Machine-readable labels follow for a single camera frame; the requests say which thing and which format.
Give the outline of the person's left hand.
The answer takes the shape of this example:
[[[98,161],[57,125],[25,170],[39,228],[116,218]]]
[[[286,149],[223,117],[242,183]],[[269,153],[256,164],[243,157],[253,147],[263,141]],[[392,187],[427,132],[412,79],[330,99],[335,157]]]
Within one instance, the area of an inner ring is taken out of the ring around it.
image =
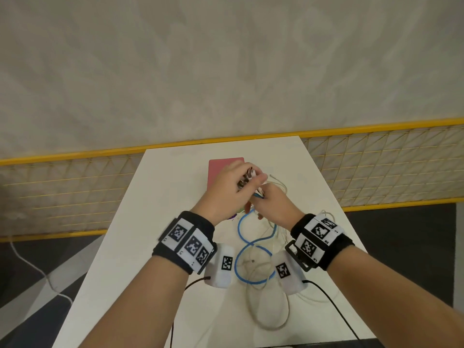
[[[237,163],[241,162],[235,161],[224,167],[217,175],[210,189],[203,194],[191,209],[191,212],[202,216],[213,226],[217,226],[232,216],[237,210],[244,207],[252,197],[237,195]]]

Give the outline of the person's right hand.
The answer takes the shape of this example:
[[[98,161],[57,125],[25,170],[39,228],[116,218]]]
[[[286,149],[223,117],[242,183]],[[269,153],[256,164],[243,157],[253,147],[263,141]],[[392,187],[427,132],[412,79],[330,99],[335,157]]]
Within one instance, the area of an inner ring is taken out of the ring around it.
[[[249,212],[252,208],[254,209],[250,199],[250,201],[245,205],[245,211]],[[297,222],[305,216],[305,214],[287,197],[285,192],[273,183],[272,207],[270,213],[257,213],[259,215],[259,219],[266,218],[271,223],[274,223],[288,231],[291,231]]]

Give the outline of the bundle of cable plugs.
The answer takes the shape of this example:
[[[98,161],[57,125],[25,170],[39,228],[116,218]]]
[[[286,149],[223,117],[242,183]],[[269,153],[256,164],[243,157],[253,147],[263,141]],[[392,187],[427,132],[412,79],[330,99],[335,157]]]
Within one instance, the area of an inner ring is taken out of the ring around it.
[[[256,171],[253,168],[247,169],[246,173],[242,175],[241,179],[237,183],[238,190],[243,189],[256,176]],[[253,193],[253,196],[264,199],[264,191],[261,187],[258,187]]]

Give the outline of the person's left forearm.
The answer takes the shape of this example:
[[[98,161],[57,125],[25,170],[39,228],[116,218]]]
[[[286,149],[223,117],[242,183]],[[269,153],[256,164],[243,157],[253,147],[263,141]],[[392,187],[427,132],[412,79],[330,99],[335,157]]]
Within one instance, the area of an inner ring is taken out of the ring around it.
[[[78,348],[163,348],[188,278],[151,257]]]

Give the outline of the person's right forearm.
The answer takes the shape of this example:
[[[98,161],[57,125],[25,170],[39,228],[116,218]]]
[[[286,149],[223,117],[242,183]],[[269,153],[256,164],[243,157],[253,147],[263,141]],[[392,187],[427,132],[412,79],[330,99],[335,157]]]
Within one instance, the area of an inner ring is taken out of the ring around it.
[[[386,348],[464,348],[464,315],[371,257],[348,246],[328,275]]]

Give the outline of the pink flat box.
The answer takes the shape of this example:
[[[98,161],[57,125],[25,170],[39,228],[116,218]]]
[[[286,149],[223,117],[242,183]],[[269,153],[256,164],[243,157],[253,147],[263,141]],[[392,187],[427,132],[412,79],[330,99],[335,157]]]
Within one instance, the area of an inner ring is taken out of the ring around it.
[[[235,161],[245,162],[243,157],[225,158],[225,159],[210,159],[208,162],[208,175],[207,175],[207,190],[213,185],[217,175],[231,163]]]

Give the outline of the black wristband with marker tags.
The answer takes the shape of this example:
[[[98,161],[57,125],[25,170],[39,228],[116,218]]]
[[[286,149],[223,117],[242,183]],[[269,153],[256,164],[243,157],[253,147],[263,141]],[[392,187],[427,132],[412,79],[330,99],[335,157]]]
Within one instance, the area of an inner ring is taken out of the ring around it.
[[[183,211],[158,238],[152,256],[162,257],[187,274],[200,274],[218,250],[213,241],[215,228],[202,216]]]
[[[290,235],[293,239],[285,250],[305,272],[316,268],[326,271],[342,250],[354,246],[344,229],[323,212],[305,214]]]

